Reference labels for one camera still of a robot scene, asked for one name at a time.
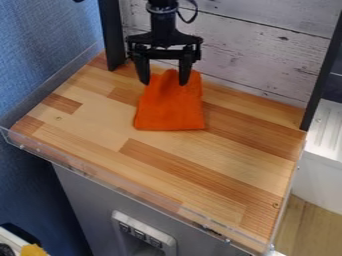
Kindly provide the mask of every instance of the white base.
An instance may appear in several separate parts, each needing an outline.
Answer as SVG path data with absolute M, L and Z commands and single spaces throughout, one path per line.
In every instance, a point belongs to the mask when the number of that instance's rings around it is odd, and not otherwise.
M 321 100 L 292 193 L 342 214 L 342 104 Z

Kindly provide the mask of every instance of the black metal frame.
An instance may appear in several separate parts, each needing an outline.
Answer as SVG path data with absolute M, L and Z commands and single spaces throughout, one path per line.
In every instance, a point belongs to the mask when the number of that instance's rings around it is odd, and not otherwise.
M 108 70 L 113 71 L 126 61 L 119 0 L 98 0 Z
M 333 38 L 331 40 L 327 55 L 325 56 L 325 60 L 323 62 L 321 72 L 318 76 L 315 88 L 311 94 L 311 98 L 306 107 L 306 111 L 305 111 L 302 123 L 300 125 L 301 130 L 308 131 L 310 128 L 310 125 L 315 115 L 315 112 L 317 110 L 319 101 L 321 100 L 323 96 L 325 85 L 329 78 L 333 64 L 336 60 L 341 43 L 342 43 L 342 12 L 337 22 L 337 26 L 336 26 Z

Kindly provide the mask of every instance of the white wood panel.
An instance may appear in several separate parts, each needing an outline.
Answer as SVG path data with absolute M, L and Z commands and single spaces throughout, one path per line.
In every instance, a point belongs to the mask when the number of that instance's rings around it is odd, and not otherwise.
M 191 7 L 185 0 L 183 6 Z M 341 0 L 197 0 L 202 11 L 330 38 Z
M 126 26 L 149 30 L 144 1 L 131 0 L 126 10 Z M 178 22 L 178 27 L 205 40 L 197 70 L 302 102 L 311 95 L 329 45 L 324 38 L 203 13 L 195 23 Z

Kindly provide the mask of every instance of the gray fabric wall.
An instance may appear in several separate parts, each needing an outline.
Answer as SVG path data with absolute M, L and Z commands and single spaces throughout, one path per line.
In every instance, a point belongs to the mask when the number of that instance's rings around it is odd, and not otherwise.
M 1 0 L 0 117 L 101 36 L 96 0 Z M 50 164 L 0 140 L 5 222 L 36 236 L 51 255 L 89 255 Z

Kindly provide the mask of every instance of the wooden board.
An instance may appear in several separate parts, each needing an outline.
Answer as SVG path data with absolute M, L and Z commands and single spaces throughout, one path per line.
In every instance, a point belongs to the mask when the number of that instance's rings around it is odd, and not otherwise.
M 339 0 L 197 0 L 202 12 L 330 38 L 342 9 Z M 180 1 L 185 8 L 193 8 Z
M 150 29 L 144 1 L 131 0 L 123 22 L 129 34 Z M 183 10 L 185 16 L 191 11 Z M 330 40 L 290 30 L 201 13 L 178 28 L 204 38 L 204 74 L 253 88 L 266 97 L 283 96 L 305 106 L 315 85 Z
M 202 225 L 220 223 L 210 227 L 261 252 L 302 149 L 305 133 L 298 126 L 303 110 L 203 84 L 205 130 L 138 131 L 132 121 L 144 86 L 133 65 L 111 73 L 101 55 L 12 130 L 81 159 L 83 163 L 45 152 L 144 200 L 153 201 L 154 194 L 169 200 L 175 214 Z
M 341 235 L 341 215 L 292 195 L 275 248 L 286 256 L 339 256 Z

